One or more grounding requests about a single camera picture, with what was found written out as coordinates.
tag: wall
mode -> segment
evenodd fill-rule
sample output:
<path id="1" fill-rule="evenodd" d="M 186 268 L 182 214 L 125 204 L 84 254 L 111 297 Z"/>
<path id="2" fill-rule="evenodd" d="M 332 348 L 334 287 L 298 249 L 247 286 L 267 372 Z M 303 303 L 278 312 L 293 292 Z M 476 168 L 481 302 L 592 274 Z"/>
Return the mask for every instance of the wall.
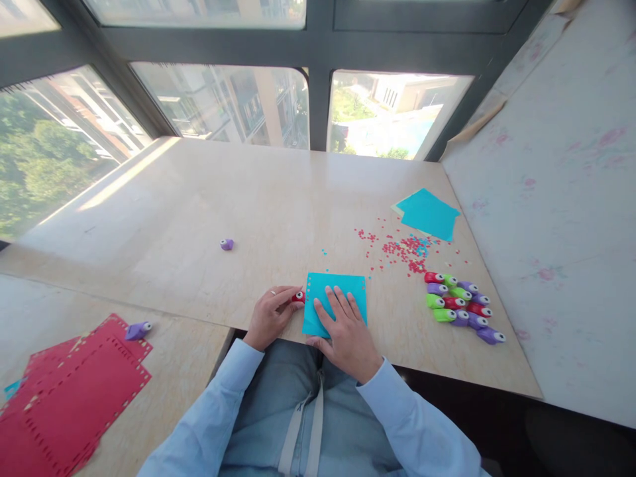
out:
<path id="1" fill-rule="evenodd" d="M 503 110 L 443 160 L 546 401 L 630 427 L 635 19 L 629 0 L 585 2 Z M 526 63 L 551 46 L 530 43 Z M 513 63 L 509 75 L 523 70 Z"/>

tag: glass window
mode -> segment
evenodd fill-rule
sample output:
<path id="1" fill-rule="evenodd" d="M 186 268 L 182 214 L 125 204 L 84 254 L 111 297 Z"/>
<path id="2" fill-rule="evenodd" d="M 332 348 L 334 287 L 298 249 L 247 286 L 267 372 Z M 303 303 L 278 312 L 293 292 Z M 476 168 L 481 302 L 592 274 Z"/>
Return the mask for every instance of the glass window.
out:
<path id="1" fill-rule="evenodd" d="M 471 81 L 472 76 L 336 71 L 328 151 L 423 160 Z"/>
<path id="2" fill-rule="evenodd" d="M 290 30 L 305 27 L 305 0 L 84 1 L 104 25 Z"/>
<path id="3" fill-rule="evenodd" d="M 0 93 L 0 237 L 21 236 L 150 143 L 89 66 Z"/>
<path id="4" fill-rule="evenodd" d="M 37 0 L 0 0 L 0 38 L 59 28 Z"/>
<path id="5" fill-rule="evenodd" d="M 309 149 L 309 91 L 299 71 L 145 62 L 132 68 L 183 137 Z"/>

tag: shirt sleeve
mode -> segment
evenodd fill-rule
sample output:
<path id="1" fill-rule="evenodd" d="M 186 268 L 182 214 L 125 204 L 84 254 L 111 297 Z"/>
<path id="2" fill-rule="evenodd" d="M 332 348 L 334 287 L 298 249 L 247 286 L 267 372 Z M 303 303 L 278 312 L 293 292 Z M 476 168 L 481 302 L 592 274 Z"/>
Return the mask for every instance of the shirt sleeve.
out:
<path id="1" fill-rule="evenodd" d="M 217 375 L 138 475 L 217 475 L 243 394 L 263 356 L 242 340 L 235 340 Z"/>
<path id="2" fill-rule="evenodd" d="M 386 358 L 357 390 L 384 427 L 408 475 L 485 475 L 475 445 L 439 409 L 411 391 Z"/>

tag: right hand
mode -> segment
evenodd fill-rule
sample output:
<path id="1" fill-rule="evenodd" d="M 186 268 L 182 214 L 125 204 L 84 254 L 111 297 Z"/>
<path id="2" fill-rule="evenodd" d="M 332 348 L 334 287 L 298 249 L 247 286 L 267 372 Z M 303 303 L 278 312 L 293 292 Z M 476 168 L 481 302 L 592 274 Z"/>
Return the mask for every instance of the right hand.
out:
<path id="1" fill-rule="evenodd" d="M 326 287 L 325 291 L 336 320 L 331 319 L 317 298 L 313 300 L 313 306 L 331 335 L 331 344 L 321 337 L 310 337 L 307 344 L 318 348 L 334 366 L 366 384 L 376 375 L 384 359 L 373 344 L 353 295 L 348 293 L 345 297 L 337 286 L 333 291 Z"/>

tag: left hand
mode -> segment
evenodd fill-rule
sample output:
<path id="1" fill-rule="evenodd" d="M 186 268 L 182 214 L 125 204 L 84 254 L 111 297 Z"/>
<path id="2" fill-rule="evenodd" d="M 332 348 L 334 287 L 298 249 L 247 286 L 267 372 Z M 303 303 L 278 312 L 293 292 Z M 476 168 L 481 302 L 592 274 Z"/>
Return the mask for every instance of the left hand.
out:
<path id="1" fill-rule="evenodd" d="M 300 301 L 290 302 L 302 289 L 301 286 L 279 286 L 266 291 L 254 306 L 252 321 L 243 342 L 255 350 L 265 351 L 283 332 L 294 311 L 305 306 Z"/>

